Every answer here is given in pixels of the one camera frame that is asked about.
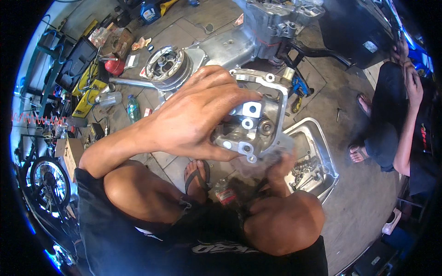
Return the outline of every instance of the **red spring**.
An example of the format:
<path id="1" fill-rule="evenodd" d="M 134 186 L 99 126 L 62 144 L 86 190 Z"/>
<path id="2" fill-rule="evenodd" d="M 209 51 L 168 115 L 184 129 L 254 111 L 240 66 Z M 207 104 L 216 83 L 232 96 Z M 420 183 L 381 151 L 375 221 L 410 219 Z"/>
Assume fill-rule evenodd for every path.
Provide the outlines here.
<path id="1" fill-rule="evenodd" d="M 17 122 L 20 122 L 21 120 L 23 120 L 23 122 L 28 122 L 28 124 L 30 124 L 30 122 L 32 121 L 34 124 L 37 122 L 38 124 L 47 124 L 47 125 L 61 125 L 63 123 L 63 120 L 66 119 L 66 117 L 61 117 L 60 119 L 57 116 L 51 117 L 51 119 L 49 120 L 47 116 L 45 116 L 44 118 L 39 118 L 38 116 L 35 116 L 33 114 L 29 115 L 29 114 L 25 114 L 25 113 L 21 113 L 20 117 L 17 115 L 17 113 L 14 113 L 14 115 L 11 118 L 11 121 L 14 121 L 14 118 Z"/>

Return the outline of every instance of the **tiled floor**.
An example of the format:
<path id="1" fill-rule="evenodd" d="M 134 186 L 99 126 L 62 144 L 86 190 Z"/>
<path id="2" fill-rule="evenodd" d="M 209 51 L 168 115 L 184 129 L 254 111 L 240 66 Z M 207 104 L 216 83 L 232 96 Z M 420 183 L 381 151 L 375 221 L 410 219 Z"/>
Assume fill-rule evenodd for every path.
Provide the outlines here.
<path id="1" fill-rule="evenodd" d="M 193 8 L 188 6 L 187 1 L 178 1 L 163 18 L 136 30 L 134 32 L 136 39 L 140 36 L 151 37 L 155 49 L 165 45 L 186 47 L 195 41 L 213 37 L 233 28 L 234 21 L 242 13 L 231 0 L 200 2 L 199 7 Z M 201 27 L 209 23 L 214 26 L 211 34 L 207 34 Z M 324 46 L 318 25 L 305 28 L 298 39 L 310 47 Z M 150 54 L 146 49 L 134 53 L 140 53 L 138 66 L 126 70 L 121 77 L 141 79 L 139 73 Z M 345 68 L 334 59 L 308 57 L 299 64 L 298 68 L 315 92 L 311 97 L 302 100 L 301 109 L 296 114 L 290 112 L 290 104 L 294 99 L 289 99 L 287 112 L 290 116 L 285 117 L 284 128 L 306 117 L 317 119 L 340 174 L 339 184 L 324 204 L 327 221 L 322 232 L 329 273 L 333 275 L 358 256 L 379 235 L 395 202 L 398 176 L 394 173 L 382 173 L 370 160 L 358 164 L 349 161 L 347 145 L 359 136 L 368 123 L 354 99 L 361 92 L 368 96 L 374 93 L 362 70 L 352 68 L 345 71 Z M 283 70 L 284 68 L 280 68 L 274 73 L 281 75 Z M 260 88 L 259 85 L 252 85 L 249 88 L 272 93 L 265 87 Z M 155 109 L 159 104 L 154 89 L 127 85 L 118 85 L 117 89 L 123 94 L 123 101 L 108 112 L 110 133 L 129 125 L 126 114 L 128 95 L 133 94 L 137 97 L 142 113 L 145 108 Z M 338 107 L 342 111 L 337 123 L 335 120 Z M 97 119 L 103 117 L 99 113 L 99 108 L 93 112 Z M 91 113 L 88 115 L 88 120 L 93 121 Z M 104 128 L 105 120 L 101 121 L 101 124 Z M 154 152 L 137 155 L 132 159 L 148 165 L 154 173 L 184 191 L 183 171 L 190 161 L 189 158 Z M 239 171 L 230 163 L 208 162 L 212 183 L 225 177 L 228 179 L 238 177 L 249 185 L 255 183 L 253 179 L 242 178 Z"/>

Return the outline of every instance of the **black battery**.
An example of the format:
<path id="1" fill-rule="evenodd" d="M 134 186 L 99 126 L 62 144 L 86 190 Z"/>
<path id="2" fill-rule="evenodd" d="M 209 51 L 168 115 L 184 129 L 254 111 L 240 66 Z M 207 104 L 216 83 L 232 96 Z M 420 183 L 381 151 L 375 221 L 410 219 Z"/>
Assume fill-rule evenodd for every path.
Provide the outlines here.
<path id="1" fill-rule="evenodd" d="M 89 129 L 91 131 L 91 138 L 93 142 L 96 142 L 104 137 L 104 131 L 103 128 L 99 123 L 91 123 L 89 126 Z"/>

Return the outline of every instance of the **metal tray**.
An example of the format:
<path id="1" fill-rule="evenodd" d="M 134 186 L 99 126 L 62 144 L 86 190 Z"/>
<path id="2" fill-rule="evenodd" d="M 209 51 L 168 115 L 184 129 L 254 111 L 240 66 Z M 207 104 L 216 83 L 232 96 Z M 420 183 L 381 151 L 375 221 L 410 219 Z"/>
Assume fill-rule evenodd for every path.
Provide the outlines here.
<path id="1" fill-rule="evenodd" d="M 302 187 L 302 190 L 317 196 L 323 204 L 338 183 L 339 174 L 336 172 L 327 141 L 318 121 L 313 118 L 305 118 L 284 130 L 283 133 L 293 139 L 298 162 L 317 156 L 321 166 L 327 169 L 328 172 L 323 174 L 323 181 L 312 180 Z M 304 174 L 299 183 L 304 183 L 308 178 L 309 175 Z M 292 184 L 295 177 L 290 173 L 284 179 L 293 193 L 295 190 Z"/>

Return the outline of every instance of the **metal pipe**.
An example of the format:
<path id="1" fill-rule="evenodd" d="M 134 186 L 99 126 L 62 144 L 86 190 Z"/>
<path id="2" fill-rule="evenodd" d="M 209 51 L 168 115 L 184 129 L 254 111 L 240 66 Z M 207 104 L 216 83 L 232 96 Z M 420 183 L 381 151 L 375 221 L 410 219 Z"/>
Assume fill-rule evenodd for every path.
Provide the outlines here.
<path id="1" fill-rule="evenodd" d="M 115 84 L 125 84 L 132 86 L 155 88 L 155 86 L 153 86 L 151 82 L 141 79 L 109 78 L 109 82 Z"/>

